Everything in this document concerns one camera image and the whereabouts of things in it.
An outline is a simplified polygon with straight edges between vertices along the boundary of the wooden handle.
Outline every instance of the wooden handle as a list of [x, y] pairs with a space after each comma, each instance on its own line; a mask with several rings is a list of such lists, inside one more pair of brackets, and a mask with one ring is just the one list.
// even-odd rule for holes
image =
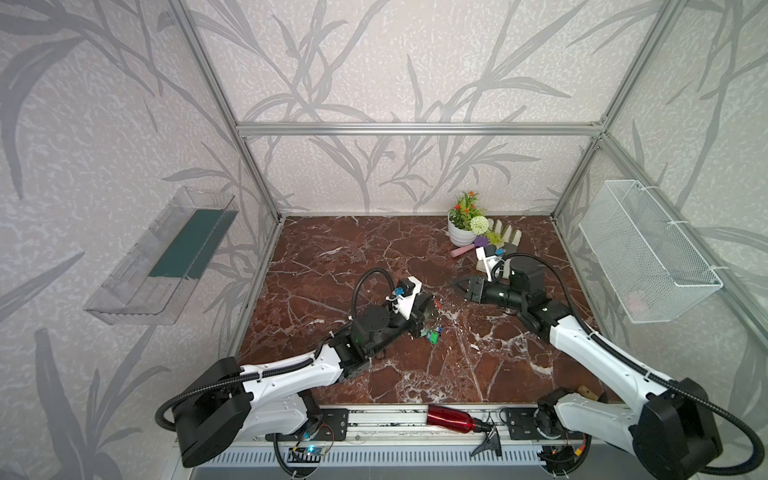
[[464, 247], [456, 248], [454, 250], [451, 250], [451, 258], [456, 258], [459, 255], [463, 255], [464, 253], [467, 253], [470, 250], [474, 250], [474, 249], [475, 249], [474, 243], [470, 243], [469, 245], [466, 245]]

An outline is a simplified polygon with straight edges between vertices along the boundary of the black cable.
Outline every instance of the black cable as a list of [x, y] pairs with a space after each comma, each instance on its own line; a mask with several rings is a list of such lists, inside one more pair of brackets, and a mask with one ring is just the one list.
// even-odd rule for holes
[[589, 326], [578, 314], [576, 309], [573, 305], [573, 299], [571, 298], [571, 293], [568, 289], [568, 285], [565, 284], [565, 280], [563, 280], [562, 275], [560, 272], [555, 269], [552, 265], [550, 265], [545, 260], [535, 256], [531, 255], [529, 253], [507, 253], [502, 257], [502, 261], [496, 263], [493, 268], [491, 269], [491, 278], [493, 279], [493, 283], [498, 282], [498, 278], [496, 278], [495, 274], [500, 268], [501, 265], [504, 264], [504, 262], [512, 257], [528, 257], [532, 258], [542, 265], [546, 266], [554, 275], [558, 278], [558, 282], [560, 283], [560, 287], [563, 290], [563, 293], [565, 294], [565, 301], [568, 304], [568, 307], [571, 309], [573, 316], [575, 317], [576, 321], [578, 322], [579, 326], [587, 333], [590, 339], [594, 340], [601, 348], [606, 350], [608, 353], [610, 353], [614, 358], [616, 358], [618, 361], [622, 362], [627, 367], [633, 369], [635, 372], [640, 373], [642, 376], [647, 377], [650, 380], [653, 380], [654, 382], [658, 383], [659, 385], [666, 387], [667, 389], [684, 396], [685, 398], [691, 400], [692, 402], [698, 403], [699, 405], [703, 406], [705, 409], [711, 411], [715, 415], [718, 415], [719, 417], [722, 417], [723, 419], [727, 420], [734, 426], [736, 426], [741, 432], [746, 435], [746, 437], [750, 440], [752, 443], [752, 455], [744, 461], [741, 462], [738, 465], [732, 465], [728, 467], [704, 467], [699, 472], [707, 474], [707, 475], [720, 475], [720, 476], [732, 476], [732, 475], [743, 475], [745, 473], [749, 473], [756, 468], [760, 466], [760, 464], [763, 463], [763, 460], [766, 456], [765, 451], [765, 445], [763, 445], [763, 441], [760, 439], [760, 437], [757, 435], [757, 433], [750, 428], [749, 425], [744, 423], [740, 418], [735, 416], [733, 413], [728, 412], [727, 410], [715, 405], [714, 403], [710, 402], [709, 400], [702, 399], [699, 396], [694, 395], [693, 393], [688, 392], [687, 390], [683, 390], [680, 387], [677, 386], [676, 382], [670, 382], [669, 380], [663, 379], [659, 377], [658, 375], [648, 372], [644, 367], [636, 364], [633, 360], [628, 359], [626, 356], [619, 353], [616, 349], [611, 347], [608, 343], [605, 342], [605, 340], [602, 339], [598, 335], [598, 332], [596, 332], [591, 326]]
[[283, 470], [283, 472], [290, 475], [291, 478], [307, 478], [308, 476], [312, 475], [315, 470], [317, 470], [317, 467], [299, 467], [294, 468], [293, 470], [288, 467], [288, 464], [285, 463], [283, 456], [280, 454], [280, 447], [277, 445], [278, 435], [279, 433], [273, 433], [272, 447], [275, 450], [275, 458], [277, 459], [277, 464], [280, 465], [280, 468]]
[[163, 403], [163, 405], [161, 405], [160, 408], [157, 409], [157, 411], [154, 413], [154, 421], [161, 428], [166, 429], [169, 432], [176, 432], [176, 424], [174, 424], [173, 422], [169, 422], [165, 418], [165, 412], [168, 409], [176, 408], [176, 406], [182, 403], [184, 400], [190, 399], [194, 396], [198, 396], [205, 392], [210, 392], [211, 390], [218, 390], [226, 386], [236, 385], [237, 383], [244, 383], [244, 382], [249, 382], [251, 380], [265, 379], [271, 376], [278, 376], [285, 373], [295, 372], [297, 370], [301, 370], [305, 366], [312, 365], [314, 361], [315, 359], [310, 357], [306, 360], [303, 360], [302, 362], [297, 363], [296, 365], [281, 366], [275, 369], [264, 370], [261, 373], [259, 372], [247, 373], [246, 375], [239, 375], [231, 379], [220, 380], [219, 382], [209, 383], [207, 385], [189, 389], [185, 392], [180, 393], [179, 395], [176, 395], [172, 399], [167, 400], [165, 403]]
[[[584, 449], [581, 450], [580, 455], [576, 455], [576, 450], [574, 450], [573, 456], [570, 458], [563, 458], [562, 460], [557, 460], [555, 458], [550, 458], [545, 455], [539, 455], [538, 457], [544, 460], [548, 463], [574, 463], [568, 470], [561, 470], [561, 472], [564, 472], [565, 474], [572, 473], [576, 468], [579, 468], [582, 463], [584, 463], [584, 460], [587, 458], [587, 455], [589, 454], [589, 447], [592, 445], [592, 435], [584, 434]], [[558, 475], [557, 471], [551, 472], [557, 476], [563, 476]]]
[[381, 273], [384, 277], [386, 277], [387, 283], [389, 283], [389, 291], [392, 292], [395, 289], [395, 282], [392, 280], [392, 276], [389, 275], [389, 272], [384, 270], [381, 267], [374, 267], [371, 270], [368, 270], [365, 272], [361, 277], [360, 280], [357, 281], [357, 285], [355, 285], [355, 290], [352, 292], [352, 319], [357, 318], [357, 295], [360, 292], [360, 287], [362, 286], [362, 283], [366, 281], [366, 278], [373, 275], [374, 273]]

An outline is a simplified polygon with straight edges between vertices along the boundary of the green object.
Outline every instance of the green object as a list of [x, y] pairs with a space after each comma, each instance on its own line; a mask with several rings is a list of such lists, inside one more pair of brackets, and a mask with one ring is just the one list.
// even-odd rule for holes
[[149, 276], [199, 280], [236, 215], [236, 211], [196, 210]]
[[493, 243], [493, 246], [496, 248], [501, 248], [504, 246], [504, 241], [502, 240], [502, 236], [496, 233], [493, 230], [488, 230], [483, 235], [485, 235], [488, 238], [488, 242]]
[[456, 228], [469, 231], [472, 229], [469, 224], [472, 219], [485, 214], [483, 209], [475, 206], [477, 199], [478, 195], [475, 192], [464, 192], [456, 199], [456, 205], [448, 213], [448, 218]]

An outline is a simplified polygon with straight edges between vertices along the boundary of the white flower pot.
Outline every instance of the white flower pot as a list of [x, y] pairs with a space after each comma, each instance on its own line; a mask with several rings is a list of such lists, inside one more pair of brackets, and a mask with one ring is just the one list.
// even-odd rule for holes
[[471, 230], [462, 230], [457, 228], [456, 225], [451, 222], [450, 215], [451, 214], [448, 216], [448, 236], [451, 238], [451, 243], [457, 247], [463, 247], [464, 245], [469, 245], [470, 243], [474, 242], [475, 238], [477, 238], [477, 235], [475, 235]]

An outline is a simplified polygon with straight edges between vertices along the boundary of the white flower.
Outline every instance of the white flower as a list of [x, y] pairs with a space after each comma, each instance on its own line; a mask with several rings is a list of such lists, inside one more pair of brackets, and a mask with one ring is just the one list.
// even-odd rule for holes
[[469, 221], [469, 229], [472, 230], [475, 235], [484, 234], [488, 231], [488, 219], [483, 216], [471, 219]]

